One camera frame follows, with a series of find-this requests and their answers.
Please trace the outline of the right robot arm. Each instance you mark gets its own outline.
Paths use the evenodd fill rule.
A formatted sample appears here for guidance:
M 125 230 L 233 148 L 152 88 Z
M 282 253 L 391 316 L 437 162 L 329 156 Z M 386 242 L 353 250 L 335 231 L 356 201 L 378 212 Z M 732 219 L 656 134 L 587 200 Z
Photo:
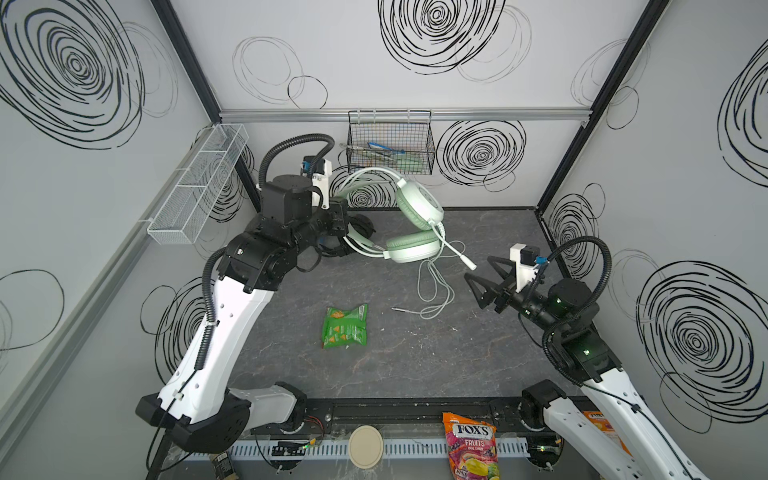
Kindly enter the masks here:
M 580 244 L 596 247 L 603 268 L 595 288 L 573 278 L 539 293 L 549 265 Z M 467 272 L 464 279 L 482 309 L 514 309 L 521 321 L 541 329 L 540 347 L 555 370 L 579 388 L 611 424 L 613 441 L 550 380 L 522 393 L 520 419 L 530 430 L 549 429 L 585 459 L 604 479 L 702 479 L 704 473 L 671 439 L 633 385 L 618 356 L 593 323 L 598 299 L 608 285 L 612 255 L 595 236 L 569 240 L 546 257 L 516 244 L 508 258 L 487 259 L 500 276 L 493 282 Z

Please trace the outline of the black blue headphones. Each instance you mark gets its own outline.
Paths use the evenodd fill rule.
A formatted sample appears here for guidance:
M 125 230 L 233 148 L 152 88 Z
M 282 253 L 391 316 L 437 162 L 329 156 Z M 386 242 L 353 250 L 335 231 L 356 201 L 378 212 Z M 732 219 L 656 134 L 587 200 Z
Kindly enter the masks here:
M 354 229 L 366 239 L 370 239 L 375 233 L 372 220 L 362 214 L 352 215 L 349 218 L 349 229 Z M 317 247 L 324 258 L 344 257 L 353 253 L 353 249 L 341 236 L 325 236 L 318 240 Z

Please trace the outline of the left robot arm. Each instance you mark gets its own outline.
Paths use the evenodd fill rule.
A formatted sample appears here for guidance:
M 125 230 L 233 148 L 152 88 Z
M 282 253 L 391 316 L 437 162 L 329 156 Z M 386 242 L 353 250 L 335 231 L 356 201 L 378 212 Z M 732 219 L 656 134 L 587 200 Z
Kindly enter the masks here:
M 318 250 L 323 237 L 347 232 L 346 201 L 313 183 L 334 146 L 331 136 L 310 133 L 265 154 L 254 226 L 206 261 L 203 321 L 166 385 L 137 405 L 137 415 L 155 429 L 153 469 L 162 467 L 173 446 L 218 454 L 257 427 L 302 428 L 306 396 L 300 390 L 284 382 L 234 390 L 228 381 L 248 334 L 284 277 L 297 269 L 299 255 Z

